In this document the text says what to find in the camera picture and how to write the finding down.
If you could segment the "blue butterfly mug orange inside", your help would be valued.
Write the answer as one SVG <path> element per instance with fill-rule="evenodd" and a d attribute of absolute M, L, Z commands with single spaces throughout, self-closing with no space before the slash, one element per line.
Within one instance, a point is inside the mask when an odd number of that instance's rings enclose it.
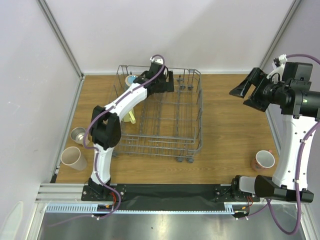
<path fill-rule="evenodd" d="M 134 80 L 137 78 L 137 75 L 131 74 L 125 78 L 124 81 L 124 91 L 128 90 L 130 86 L 134 83 Z"/>

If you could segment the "pale yellow mug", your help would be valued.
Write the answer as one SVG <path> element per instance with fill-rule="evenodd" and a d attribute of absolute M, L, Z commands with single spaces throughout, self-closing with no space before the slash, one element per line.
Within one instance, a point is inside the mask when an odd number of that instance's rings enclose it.
<path fill-rule="evenodd" d="M 135 111 L 133 108 L 122 118 L 122 121 L 131 124 L 136 123 Z"/>

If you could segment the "pink patterned mug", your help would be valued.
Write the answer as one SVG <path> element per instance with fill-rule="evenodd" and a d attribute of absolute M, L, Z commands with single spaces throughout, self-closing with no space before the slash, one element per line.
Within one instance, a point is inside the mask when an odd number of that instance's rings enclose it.
<path fill-rule="evenodd" d="M 260 150 L 255 154 L 254 159 L 251 161 L 251 168 L 254 171 L 262 171 L 270 169 L 275 165 L 275 157 L 270 150 Z"/>

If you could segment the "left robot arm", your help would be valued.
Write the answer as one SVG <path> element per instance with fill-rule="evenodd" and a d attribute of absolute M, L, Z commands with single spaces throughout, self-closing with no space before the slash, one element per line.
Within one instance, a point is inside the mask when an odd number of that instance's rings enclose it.
<path fill-rule="evenodd" d="M 173 72 L 168 70 L 163 59 L 153 59 L 150 68 L 136 77 L 116 100 L 93 109 L 86 134 L 91 135 L 94 149 L 87 194 L 94 200 L 106 200 L 114 190 L 110 187 L 110 166 L 113 150 L 121 139 L 121 121 L 125 115 L 149 96 L 173 91 Z"/>

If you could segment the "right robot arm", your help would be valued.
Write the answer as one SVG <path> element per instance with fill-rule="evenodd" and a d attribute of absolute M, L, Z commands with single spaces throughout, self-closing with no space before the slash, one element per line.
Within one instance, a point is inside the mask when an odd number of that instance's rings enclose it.
<path fill-rule="evenodd" d="M 312 70 L 311 63 L 303 62 L 279 63 L 270 74 L 254 67 L 229 92 L 244 98 L 254 86 L 244 105 L 261 112 L 270 104 L 278 105 L 283 121 L 282 146 L 273 176 L 239 176 L 238 184 L 230 188 L 235 201 L 242 201 L 248 193 L 286 202 L 313 201 L 314 194 L 308 190 L 307 168 L 315 125 L 320 123 L 320 94 L 310 90 Z"/>

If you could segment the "beige steel-lined tumbler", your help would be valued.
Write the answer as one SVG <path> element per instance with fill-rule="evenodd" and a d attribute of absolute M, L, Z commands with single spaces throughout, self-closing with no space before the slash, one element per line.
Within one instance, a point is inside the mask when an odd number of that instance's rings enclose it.
<path fill-rule="evenodd" d="M 79 145 L 84 145 L 84 136 L 86 129 L 84 127 L 76 127 L 70 133 L 70 138 Z"/>

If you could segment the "white plastic object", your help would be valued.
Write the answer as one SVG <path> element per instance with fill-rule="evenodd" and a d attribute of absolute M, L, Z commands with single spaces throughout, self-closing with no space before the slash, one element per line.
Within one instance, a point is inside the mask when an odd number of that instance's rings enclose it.
<path fill-rule="evenodd" d="M 18 201 L 6 217 L 0 230 L 1 240 L 14 240 L 24 215 L 24 202 Z"/>

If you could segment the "black mounting base plate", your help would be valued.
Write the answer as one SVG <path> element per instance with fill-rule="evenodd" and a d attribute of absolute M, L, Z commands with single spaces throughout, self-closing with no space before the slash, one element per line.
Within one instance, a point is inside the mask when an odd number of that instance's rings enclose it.
<path fill-rule="evenodd" d="M 117 184 L 112 188 L 120 194 L 123 211 L 223 211 L 227 202 L 260 201 L 228 184 Z"/>

